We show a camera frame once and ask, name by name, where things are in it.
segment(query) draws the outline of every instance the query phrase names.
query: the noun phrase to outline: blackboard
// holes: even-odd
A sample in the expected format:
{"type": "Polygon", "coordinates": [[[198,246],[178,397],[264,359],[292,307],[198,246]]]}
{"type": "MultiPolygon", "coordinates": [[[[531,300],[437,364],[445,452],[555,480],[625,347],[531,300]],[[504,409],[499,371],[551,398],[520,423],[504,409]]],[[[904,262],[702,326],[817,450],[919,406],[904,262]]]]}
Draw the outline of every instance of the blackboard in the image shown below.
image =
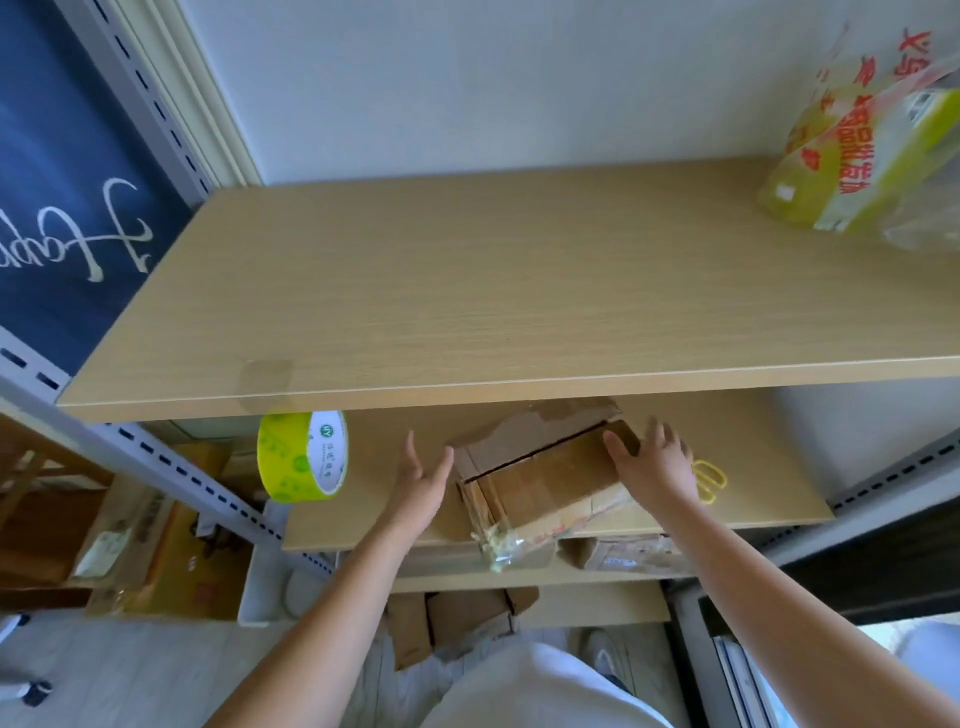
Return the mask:
{"type": "Polygon", "coordinates": [[[0,325],[72,376],[191,213],[52,0],[0,47],[0,325]]]}

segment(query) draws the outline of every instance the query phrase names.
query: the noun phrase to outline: plastic bag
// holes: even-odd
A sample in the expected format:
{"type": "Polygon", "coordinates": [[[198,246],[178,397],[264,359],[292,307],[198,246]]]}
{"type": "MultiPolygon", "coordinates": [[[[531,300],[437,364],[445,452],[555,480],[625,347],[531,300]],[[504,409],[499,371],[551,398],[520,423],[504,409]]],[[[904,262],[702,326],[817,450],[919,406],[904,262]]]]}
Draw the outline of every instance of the plastic bag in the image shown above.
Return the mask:
{"type": "Polygon", "coordinates": [[[950,19],[952,27],[905,26],[870,48],[848,23],[761,204],[817,230],[960,249],[960,175],[951,163],[960,152],[960,20],[950,19]]]}

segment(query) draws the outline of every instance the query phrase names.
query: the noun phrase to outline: chalk writing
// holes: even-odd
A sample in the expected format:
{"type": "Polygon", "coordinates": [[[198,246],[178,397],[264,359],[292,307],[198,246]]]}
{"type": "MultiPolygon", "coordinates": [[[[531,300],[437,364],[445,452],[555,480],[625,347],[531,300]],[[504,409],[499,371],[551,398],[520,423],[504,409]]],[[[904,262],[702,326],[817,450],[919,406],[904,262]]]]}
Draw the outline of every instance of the chalk writing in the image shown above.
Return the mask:
{"type": "Polygon", "coordinates": [[[70,250],[75,248],[80,251],[86,262],[88,272],[86,279],[91,283],[101,283],[104,280],[104,269],[97,262],[90,243],[114,240],[124,244],[136,270],[146,274],[148,272],[147,260],[150,258],[150,254],[139,255],[133,247],[133,243],[151,242],[154,239],[154,232],[141,218],[136,219],[136,222],[142,228],[138,234],[127,232],[124,229],[123,224],[117,217],[116,210],[113,207],[113,200],[110,197],[111,190],[118,184],[136,189],[136,186],[131,182],[121,180],[118,177],[112,177],[104,182],[104,204],[107,206],[107,212],[109,212],[113,226],[116,228],[115,234],[84,235],[70,215],[59,207],[47,206],[43,207],[36,214],[36,227],[39,239],[24,237],[20,234],[13,220],[10,219],[3,208],[0,208],[0,234],[2,234],[2,226],[6,226],[8,232],[13,235],[13,240],[5,242],[3,239],[0,239],[0,268],[22,268],[25,265],[42,267],[47,263],[60,263],[66,259],[70,250]],[[59,218],[70,230],[70,234],[72,234],[73,237],[69,240],[60,240],[54,235],[48,234],[47,231],[51,218],[59,218]]]}

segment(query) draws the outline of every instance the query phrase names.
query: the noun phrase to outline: open cardboard box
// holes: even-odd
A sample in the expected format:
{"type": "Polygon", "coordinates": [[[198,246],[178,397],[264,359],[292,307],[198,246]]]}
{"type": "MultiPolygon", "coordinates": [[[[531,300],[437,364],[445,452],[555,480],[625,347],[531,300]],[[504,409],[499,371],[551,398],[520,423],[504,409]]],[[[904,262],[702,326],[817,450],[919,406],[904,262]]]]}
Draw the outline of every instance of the open cardboard box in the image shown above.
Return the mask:
{"type": "Polygon", "coordinates": [[[458,660],[484,640],[512,635],[516,617],[540,598],[537,587],[401,594],[387,599],[396,670],[437,655],[458,660]]]}
{"type": "Polygon", "coordinates": [[[630,502],[607,454],[611,429],[639,440],[612,400],[551,400],[451,443],[456,479],[494,568],[630,502]]]}

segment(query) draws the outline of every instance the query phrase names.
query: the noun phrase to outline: white sneaker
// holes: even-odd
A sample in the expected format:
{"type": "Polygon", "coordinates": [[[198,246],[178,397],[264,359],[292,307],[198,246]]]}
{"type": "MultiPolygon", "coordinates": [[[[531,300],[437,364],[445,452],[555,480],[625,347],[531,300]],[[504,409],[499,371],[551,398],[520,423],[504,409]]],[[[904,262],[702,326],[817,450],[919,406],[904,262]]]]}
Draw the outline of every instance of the white sneaker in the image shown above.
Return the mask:
{"type": "Polygon", "coordinates": [[[587,632],[581,660],[593,667],[601,675],[612,675],[621,683],[623,675],[617,669],[616,647],[611,636],[604,629],[591,629],[587,632]]]}

